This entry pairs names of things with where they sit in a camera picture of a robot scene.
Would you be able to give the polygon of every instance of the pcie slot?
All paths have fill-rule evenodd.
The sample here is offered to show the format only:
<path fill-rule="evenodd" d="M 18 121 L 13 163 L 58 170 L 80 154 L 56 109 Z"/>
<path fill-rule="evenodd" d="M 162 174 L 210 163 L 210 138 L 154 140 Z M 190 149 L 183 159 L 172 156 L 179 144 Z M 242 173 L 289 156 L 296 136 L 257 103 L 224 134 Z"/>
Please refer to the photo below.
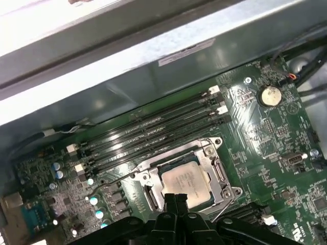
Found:
<path fill-rule="evenodd" d="M 207 102 L 208 100 L 210 99 L 215 99 L 217 95 L 216 94 L 213 94 L 213 95 L 210 95 L 208 94 L 208 96 L 204 96 L 203 95 L 203 92 L 200 93 L 200 94 L 197 94 L 187 100 L 184 100 L 182 102 L 179 102 L 177 104 L 173 104 L 171 106 L 168 106 L 162 110 L 159 110 L 159 111 L 156 111 L 154 113 L 151 113 L 149 115 L 145 115 L 144 117 L 140 117 L 138 120 L 135 120 L 135 121 L 132 121 L 126 125 L 123 125 L 123 126 L 120 126 L 116 129 L 113 129 L 113 130 L 110 130 L 108 132 L 106 132 L 105 134 L 102 134 L 96 138 L 94 138 L 93 140 L 90 140 L 88 142 L 85 142 L 85 143 L 82 143 L 81 145 L 90 145 L 89 147 L 94 147 L 96 145 L 96 143 L 98 141 L 102 141 L 110 136 L 113 136 L 113 135 L 116 135 L 116 134 L 119 134 L 120 132 L 124 132 L 124 131 L 127 131 L 129 133 L 133 132 L 134 130 L 137 130 L 139 129 L 139 126 L 140 124 L 141 125 L 146 125 L 146 124 L 151 124 L 151 121 L 154 120 L 156 117 L 164 117 L 165 114 L 170 114 L 170 113 L 175 113 L 176 111 L 178 110 L 181 110 L 181 109 L 185 109 L 185 107 L 188 107 L 190 106 L 192 103 L 199 103 L 199 104 L 202 104 L 202 103 L 205 103 Z"/>
<path fill-rule="evenodd" d="M 241 219 L 245 222 L 256 224 L 262 214 L 265 214 L 267 206 L 261 206 L 254 202 L 249 203 L 243 207 L 224 212 L 222 216 L 230 216 Z"/>
<path fill-rule="evenodd" d="M 168 138 L 164 141 L 157 142 L 153 144 L 150 148 L 142 149 L 141 151 L 134 152 L 132 154 L 129 154 L 127 156 L 124 156 L 122 158 L 119 158 L 117 160 L 108 161 L 108 159 L 103 159 L 102 161 L 98 162 L 99 165 L 104 165 L 102 167 L 97 167 L 94 169 L 90 169 L 88 171 L 88 175 L 96 175 L 102 171 L 109 170 L 111 168 L 117 167 L 123 163 L 130 162 L 133 160 L 145 160 L 146 158 L 153 157 L 156 154 L 160 154 L 162 151 L 167 151 L 169 148 L 173 147 L 171 143 L 179 140 L 179 139 L 185 139 L 189 137 L 194 137 L 195 135 L 201 135 L 204 132 L 208 131 L 208 128 L 219 126 L 223 123 L 227 123 L 230 121 L 230 116 L 224 116 L 224 117 L 213 117 L 210 118 L 209 121 L 206 123 L 200 124 L 191 130 L 188 131 L 186 134 L 177 134 L 177 137 Z"/>
<path fill-rule="evenodd" d="M 116 146 L 112 145 L 111 147 L 107 146 L 106 148 L 103 148 L 102 151 L 94 154 L 95 156 L 98 156 L 95 157 L 95 160 L 98 160 L 99 158 L 101 159 L 103 157 L 112 157 L 122 152 L 128 151 L 144 142 L 150 143 L 151 140 L 155 141 L 159 138 L 165 137 L 167 134 L 170 134 L 171 131 L 179 130 L 181 127 L 188 126 L 192 123 L 197 122 L 198 120 L 202 120 L 208 117 L 209 114 L 212 112 L 213 110 L 202 111 L 200 113 L 197 112 L 197 114 L 189 113 L 185 118 L 177 118 L 171 122 L 166 123 L 165 125 L 160 125 L 155 129 L 148 131 L 148 135 L 147 132 L 141 132 L 138 136 L 139 138 L 135 137 L 132 138 L 130 141 L 125 141 L 125 144 L 122 144 L 122 142 L 120 142 L 122 145 L 115 144 Z"/>
<path fill-rule="evenodd" d="M 162 131 L 169 124 L 175 124 L 176 122 L 178 122 L 180 120 L 184 120 L 184 118 L 195 116 L 195 115 L 199 114 L 200 112 L 204 112 L 204 109 L 205 109 L 205 106 L 192 108 L 191 111 L 188 110 L 188 111 L 183 112 L 182 114 L 177 114 L 177 115 L 175 114 L 171 117 L 163 118 L 161 121 L 157 121 L 154 124 L 151 124 L 147 127 L 143 127 L 141 129 L 139 129 L 137 132 L 134 132 L 132 134 L 127 133 L 126 135 L 120 136 L 119 138 L 113 139 L 113 140 L 111 140 L 112 137 L 109 137 L 106 139 L 109 142 L 98 145 L 95 148 L 92 148 L 90 150 L 92 152 L 101 152 L 101 151 L 106 150 L 110 147 L 113 147 L 114 145 L 117 145 L 117 144 L 121 144 L 121 143 L 128 142 L 131 140 L 133 140 L 133 141 L 141 140 L 141 138 L 144 138 L 147 133 L 150 134 L 151 132 L 154 132 L 154 131 L 158 131 L 158 132 Z"/>

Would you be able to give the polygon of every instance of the electrolytic capacitor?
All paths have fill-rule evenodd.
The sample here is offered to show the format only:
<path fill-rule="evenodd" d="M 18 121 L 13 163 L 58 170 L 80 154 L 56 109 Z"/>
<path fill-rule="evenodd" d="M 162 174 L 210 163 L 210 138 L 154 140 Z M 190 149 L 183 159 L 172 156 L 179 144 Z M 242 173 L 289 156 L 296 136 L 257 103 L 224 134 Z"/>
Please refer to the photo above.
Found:
<path fill-rule="evenodd" d="M 100 200 L 100 195 L 99 194 L 95 194 L 89 200 L 90 200 L 91 205 L 96 205 L 99 202 L 99 200 Z"/>
<path fill-rule="evenodd" d="M 105 220 L 102 222 L 100 228 L 101 228 L 101 229 L 102 229 L 102 228 L 105 228 L 105 227 L 107 227 L 107 226 L 110 225 L 110 224 L 111 224 L 110 220 L 105 219 Z"/>
<path fill-rule="evenodd" d="M 57 179 L 62 179 L 64 174 L 63 174 L 63 171 L 59 170 L 59 171 L 56 171 L 56 174 L 55 174 L 56 178 Z"/>
<path fill-rule="evenodd" d="M 50 188 L 50 190 L 54 190 L 54 189 L 57 188 L 57 184 L 56 183 L 50 183 L 49 188 Z"/>
<path fill-rule="evenodd" d="M 98 219 L 102 219 L 105 213 L 106 213 L 106 209 L 104 207 L 101 207 L 96 211 L 96 217 Z"/>
<path fill-rule="evenodd" d="M 94 184 L 94 180 L 93 180 L 92 178 L 89 178 L 89 179 L 87 180 L 87 184 L 88 184 L 88 185 L 93 185 L 93 184 Z"/>
<path fill-rule="evenodd" d="M 54 171 L 58 171 L 60 169 L 61 165 L 59 162 L 54 162 L 52 165 L 51 165 L 51 168 L 54 170 Z"/>

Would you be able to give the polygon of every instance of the black cable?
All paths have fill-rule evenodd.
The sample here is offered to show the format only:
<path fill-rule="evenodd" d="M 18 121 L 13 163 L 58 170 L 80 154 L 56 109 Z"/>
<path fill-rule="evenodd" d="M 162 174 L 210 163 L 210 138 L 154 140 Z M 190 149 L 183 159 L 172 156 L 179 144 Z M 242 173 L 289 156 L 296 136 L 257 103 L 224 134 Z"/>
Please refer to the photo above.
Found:
<path fill-rule="evenodd" d="M 308 40 L 307 42 L 290 48 L 289 50 L 286 50 L 283 52 L 283 58 L 284 60 L 290 61 L 302 54 L 305 54 L 309 51 L 315 50 L 316 48 L 319 48 L 321 46 L 325 46 L 327 45 L 327 35 L 326 36 L 322 36 L 322 37 L 318 37 L 316 39 L 312 39 L 312 40 Z"/>
<path fill-rule="evenodd" d="M 327 91 L 327 83 L 326 84 L 321 84 L 315 88 L 312 88 L 312 89 L 309 89 L 309 90 L 306 90 L 306 91 L 300 91 L 298 94 L 301 96 L 301 97 L 305 97 L 305 96 L 310 96 L 310 95 L 313 95 L 313 94 L 316 94 L 316 93 L 319 93 L 319 92 L 324 92 L 324 91 Z"/>
<path fill-rule="evenodd" d="M 280 56 L 282 54 L 282 52 L 288 48 L 290 48 L 292 45 L 294 45 L 297 41 L 301 40 L 302 38 L 304 38 L 305 36 L 320 30 L 321 28 L 324 28 L 327 26 L 327 21 L 321 22 L 309 29 L 307 29 L 306 31 L 302 32 L 301 34 L 299 34 L 298 36 L 294 37 L 292 40 L 288 41 L 287 43 L 285 43 L 282 47 L 280 47 L 275 54 L 272 56 L 272 58 L 270 59 L 270 67 L 271 69 L 273 69 L 274 71 L 277 71 L 285 76 L 289 76 L 290 74 L 287 71 L 284 71 L 282 69 L 280 69 L 279 67 L 275 66 L 275 61 L 277 59 L 278 56 Z"/>
<path fill-rule="evenodd" d="M 298 88 L 315 74 L 327 61 L 327 47 L 325 47 L 308 65 L 299 72 L 299 78 L 294 81 Z"/>

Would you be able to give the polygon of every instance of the cable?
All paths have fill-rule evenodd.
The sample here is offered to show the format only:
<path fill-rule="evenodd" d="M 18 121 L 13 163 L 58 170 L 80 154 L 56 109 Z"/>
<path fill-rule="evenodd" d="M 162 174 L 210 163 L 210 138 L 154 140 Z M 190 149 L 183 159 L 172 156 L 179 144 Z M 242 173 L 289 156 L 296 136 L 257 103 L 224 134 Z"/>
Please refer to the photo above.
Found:
<path fill-rule="evenodd" d="M 320 92 L 325 92 L 327 90 L 327 83 L 326 84 L 321 84 L 315 88 L 306 90 L 306 91 L 300 91 L 298 94 L 300 95 L 300 97 L 305 97 L 305 96 L 310 96 L 316 93 L 320 93 Z"/>
<path fill-rule="evenodd" d="M 295 76 L 295 74 L 289 73 L 287 71 L 284 71 L 278 67 L 275 66 L 275 61 L 277 59 L 278 56 L 280 56 L 282 54 L 282 52 L 284 50 L 287 50 L 289 47 L 291 47 L 293 44 L 295 44 L 297 41 L 299 41 L 300 39 L 304 38 L 305 36 L 320 30 L 321 28 L 324 28 L 327 26 L 327 21 L 321 22 L 309 29 L 307 29 L 306 31 L 302 32 L 301 34 L 299 34 L 298 36 L 294 37 L 292 40 L 288 41 L 287 43 L 285 43 L 284 45 L 282 45 L 282 47 L 280 47 L 276 53 L 272 56 L 272 58 L 270 59 L 270 67 L 271 69 L 273 69 L 274 71 L 279 72 L 280 74 L 283 74 L 287 77 L 291 77 L 293 79 L 293 77 Z"/>
<path fill-rule="evenodd" d="M 315 74 L 327 62 L 327 47 L 325 47 L 308 65 L 299 72 L 299 78 L 294 81 L 298 88 Z"/>
<path fill-rule="evenodd" d="M 48 136 L 54 135 L 54 134 L 58 134 L 58 133 L 62 133 L 62 134 L 72 134 L 75 133 L 79 128 L 81 128 L 81 125 L 76 125 L 73 126 L 72 128 L 70 128 L 68 131 L 62 131 L 62 128 L 65 128 L 66 126 L 62 126 L 56 129 L 47 129 L 44 130 L 42 132 L 38 132 L 36 134 L 33 134 L 32 136 L 22 140 L 21 142 L 15 144 L 12 149 L 10 150 L 8 157 L 7 157 L 7 161 L 10 161 L 12 159 L 12 156 L 21 151 L 23 148 L 27 147 L 29 144 L 42 139 L 42 138 L 46 138 Z"/>
<path fill-rule="evenodd" d="M 70 130 L 68 131 L 59 131 L 59 133 L 62 133 L 62 134 L 73 134 L 75 133 L 79 128 L 81 128 L 80 125 L 76 125 L 76 126 L 73 126 Z"/>
<path fill-rule="evenodd" d="M 327 36 L 318 37 L 316 39 L 308 40 L 307 42 L 290 48 L 289 50 L 286 50 L 283 52 L 283 58 L 284 60 L 290 61 L 302 54 L 305 54 L 309 51 L 315 50 L 316 48 L 319 48 L 321 46 L 325 46 L 327 44 Z"/>

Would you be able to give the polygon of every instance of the capacitor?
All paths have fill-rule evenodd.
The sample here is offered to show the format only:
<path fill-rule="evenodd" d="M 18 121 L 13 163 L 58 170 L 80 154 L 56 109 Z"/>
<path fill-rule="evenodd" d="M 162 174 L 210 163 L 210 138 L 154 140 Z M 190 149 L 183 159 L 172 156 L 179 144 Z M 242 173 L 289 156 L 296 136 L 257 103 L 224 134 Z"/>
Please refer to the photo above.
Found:
<path fill-rule="evenodd" d="M 102 228 L 105 228 L 105 227 L 107 227 L 108 225 L 107 224 L 101 224 L 100 225 L 100 228 L 102 229 Z"/>
<path fill-rule="evenodd" d="M 62 179 L 63 178 L 63 171 L 59 170 L 59 171 L 56 171 L 56 178 L 57 179 Z"/>
<path fill-rule="evenodd" d="M 100 200 L 100 195 L 95 194 L 89 200 L 90 200 L 91 205 L 96 205 L 99 202 L 99 200 Z"/>
<path fill-rule="evenodd" d="M 282 101 L 282 92 L 273 85 L 266 85 L 259 90 L 258 103 L 264 107 L 275 107 Z"/>
<path fill-rule="evenodd" d="M 51 183 L 51 184 L 49 185 L 49 188 L 50 188 L 50 190 L 54 190 L 54 189 L 57 188 L 57 184 L 56 184 L 56 183 Z"/>
<path fill-rule="evenodd" d="M 93 184 L 94 184 L 94 180 L 91 179 L 91 178 L 89 178 L 89 179 L 87 180 L 87 184 L 88 184 L 88 185 L 93 185 Z"/>
<path fill-rule="evenodd" d="M 101 228 L 101 229 L 102 229 L 102 228 L 105 228 L 105 227 L 107 227 L 107 226 L 110 225 L 110 224 L 111 224 L 110 220 L 105 219 L 105 220 L 102 222 L 102 224 L 100 225 L 100 228 Z"/>
<path fill-rule="evenodd" d="M 96 211 L 96 217 L 98 219 L 102 219 L 105 213 L 106 213 L 106 209 L 104 207 L 101 207 Z"/>
<path fill-rule="evenodd" d="M 54 170 L 54 171 L 58 171 L 60 169 L 61 165 L 59 162 L 54 162 L 52 165 L 51 165 L 51 168 Z"/>

